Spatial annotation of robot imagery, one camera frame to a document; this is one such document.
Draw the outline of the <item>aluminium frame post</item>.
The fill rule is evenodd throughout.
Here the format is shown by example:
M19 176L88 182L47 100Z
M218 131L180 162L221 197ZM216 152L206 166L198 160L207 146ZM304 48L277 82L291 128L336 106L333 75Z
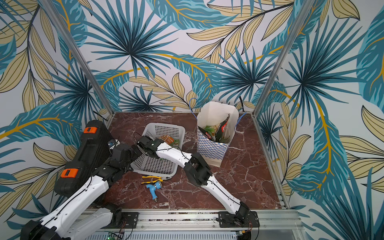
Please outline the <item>aluminium frame post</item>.
M48 16L51 18L57 31L63 37L64 41L66 42L67 46L69 47L69 50L71 51L75 60L80 65L80 67L82 68L87 79L89 80L89 82L93 86L94 92L99 96L105 109L108 111L108 113L111 116L113 116L115 114L114 109L111 107L109 101L105 97L100 85L98 84L94 74L92 73L91 69L89 68L89 66L87 64L86 59L82 55L79 47L77 46L77 44L76 44L74 38L72 37L71 33L69 32L68 28L65 26L64 20L59 16L59 12L56 9L56 7L54 6L53 1L42 0L41 6L47 11Z
M277 61L275 62L274 68L272 69L271 74L270 74L266 84L264 85L264 89L263 89L262 94L258 100L258 104L256 105L256 107L253 111L253 117L256 118L259 115L259 113L261 112L262 106L269 95L269 92L273 86L275 78L278 75L278 72L282 66L282 63L285 60L286 56L289 54L289 51L291 50L291 47L292 47L293 43L295 42L295 39L298 36L302 25L305 23L306 17L308 15L313 3L314 3L314 0L308 0L308 1L303 2L297 18L293 22L292 30L290 31L290 34L287 35L287 39L286 39L286 41L282 47L282 50L281 50L281 52L277 58Z

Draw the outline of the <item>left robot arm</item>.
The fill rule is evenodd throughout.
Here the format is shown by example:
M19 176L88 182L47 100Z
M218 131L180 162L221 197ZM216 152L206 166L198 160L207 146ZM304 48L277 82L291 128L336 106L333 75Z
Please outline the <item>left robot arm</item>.
M104 227L122 227L122 209L114 204L100 207L87 218L78 217L114 183L128 172L132 162L142 155L136 145L120 144L112 156L95 169L90 178L62 205L39 221L29 221L21 230L22 240L84 240Z

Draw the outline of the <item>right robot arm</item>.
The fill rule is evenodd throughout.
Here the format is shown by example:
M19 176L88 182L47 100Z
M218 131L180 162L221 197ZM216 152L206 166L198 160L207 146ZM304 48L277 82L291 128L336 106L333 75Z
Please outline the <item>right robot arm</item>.
M218 182L200 153L186 153L177 146L172 147L161 139L153 140L148 136L142 136L134 147L142 155L166 159L183 168L192 185L203 188L223 205L230 215L231 221L227 221L230 225L250 224L258 219L245 203L234 197Z

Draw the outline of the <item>black orange tool case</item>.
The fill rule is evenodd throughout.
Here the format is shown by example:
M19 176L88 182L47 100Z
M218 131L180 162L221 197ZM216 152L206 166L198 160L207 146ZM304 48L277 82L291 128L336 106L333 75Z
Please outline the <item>black orange tool case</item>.
M74 159L68 162L59 176L54 191L69 198L91 177L92 172L110 156L109 142L113 139L106 125L98 120L87 123L81 145Z

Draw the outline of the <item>right aluminium frame post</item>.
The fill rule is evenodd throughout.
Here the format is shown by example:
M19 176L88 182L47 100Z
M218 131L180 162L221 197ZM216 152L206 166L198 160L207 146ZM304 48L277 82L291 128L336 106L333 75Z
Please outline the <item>right aluminium frame post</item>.
M290 31L290 34L287 35L287 39L286 39L286 41L282 47L282 50L281 50L281 52L277 58L277 61L275 62L274 68L272 69L271 74L270 74L266 84L264 85L264 89L263 89L262 94L258 100L258 104L256 105L256 107L253 111L253 117L256 118L259 115L259 113L261 112L262 106L269 95L269 92L273 86L275 78L278 75L278 72L282 66L282 63L285 60L286 56L289 54L289 51L291 50L291 47L292 47L293 43L295 42L295 39L298 36L302 25L305 23L306 17L308 15L313 3L314 3L314 0L308 0L308 1L303 2L297 18L293 22L292 30Z

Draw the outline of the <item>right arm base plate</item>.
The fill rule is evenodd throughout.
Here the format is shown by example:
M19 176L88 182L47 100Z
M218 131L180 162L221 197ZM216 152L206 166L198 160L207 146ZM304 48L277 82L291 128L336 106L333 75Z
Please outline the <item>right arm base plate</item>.
M259 218L256 212L248 212L245 216L232 215L228 212L219 212L216 221L220 228L258 228Z

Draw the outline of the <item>checkered paper bag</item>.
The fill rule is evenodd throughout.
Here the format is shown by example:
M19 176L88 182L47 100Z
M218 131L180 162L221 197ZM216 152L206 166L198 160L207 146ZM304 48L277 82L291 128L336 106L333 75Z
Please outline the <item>checkered paper bag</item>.
M200 132L199 127L205 128L206 126L220 124L228 115L230 115L230 119L222 143L210 141ZM197 120L198 152L210 166L221 166L242 117L236 107L219 102L208 102L195 116Z

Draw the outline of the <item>yellow black pliers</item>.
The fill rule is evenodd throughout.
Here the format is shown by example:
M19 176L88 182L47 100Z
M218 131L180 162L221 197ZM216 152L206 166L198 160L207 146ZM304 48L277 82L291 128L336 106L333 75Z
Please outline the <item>yellow black pliers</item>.
M142 185L146 185L146 184L155 184L157 182L160 182L162 183L163 182L163 178L162 177L158 177L158 176L142 176L142 182L141 184Z

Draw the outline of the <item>orange green soup packet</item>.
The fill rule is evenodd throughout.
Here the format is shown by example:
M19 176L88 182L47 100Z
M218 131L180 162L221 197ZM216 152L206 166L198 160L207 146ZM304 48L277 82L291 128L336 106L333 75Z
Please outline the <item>orange green soup packet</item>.
M160 136L160 139L163 140L165 143L167 143L171 147L178 147L180 145L180 140L175 139L169 135L162 135Z

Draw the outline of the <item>blue plastic fitting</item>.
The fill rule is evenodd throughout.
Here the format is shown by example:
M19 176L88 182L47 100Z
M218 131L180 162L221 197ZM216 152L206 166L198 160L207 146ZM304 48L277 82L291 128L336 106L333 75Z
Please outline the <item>blue plastic fitting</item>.
M154 184L146 184L146 188L150 191L153 201L158 201L158 196L156 195L156 190L162 188L161 182L155 182Z

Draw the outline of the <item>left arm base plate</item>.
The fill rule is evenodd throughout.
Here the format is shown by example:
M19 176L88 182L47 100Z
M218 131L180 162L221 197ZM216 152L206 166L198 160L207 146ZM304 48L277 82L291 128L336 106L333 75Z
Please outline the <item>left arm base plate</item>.
M119 212L113 215L109 227L115 229L135 229L138 219L139 212Z

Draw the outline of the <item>left aluminium frame post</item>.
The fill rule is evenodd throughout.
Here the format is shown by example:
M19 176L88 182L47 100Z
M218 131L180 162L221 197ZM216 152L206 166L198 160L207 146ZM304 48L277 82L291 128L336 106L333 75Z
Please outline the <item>left aluminium frame post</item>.
M59 16L59 12L56 9L56 7L54 6L53 1L42 0L41 6L47 11L48 16L51 18L57 31L63 37L64 41L66 42L67 46L69 47L69 50L71 51L75 60L80 65L80 67L82 68L87 79L89 80L89 82L93 86L94 92L99 96L105 109L108 111L108 113L111 116L113 116L115 114L114 109L111 107L109 101L105 97L100 85L98 84L94 74L92 73L91 69L89 68L89 66L87 64L86 59L82 55L79 47L77 46L77 44L76 44L74 38L72 37L71 33L69 32L68 28L65 26L64 20Z

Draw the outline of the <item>aluminium front rail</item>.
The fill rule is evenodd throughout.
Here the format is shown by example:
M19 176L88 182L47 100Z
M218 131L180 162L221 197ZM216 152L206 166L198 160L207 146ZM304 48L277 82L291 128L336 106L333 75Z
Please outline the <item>aluminium front rail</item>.
M81 221L97 210L85 211L77 221ZM304 224L295 210L256 210L260 226L258 228L220 228L216 221L220 210L122 210L139 212L136 233L149 231L251 231L256 239L261 240L268 231L292 235L295 240L306 240Z

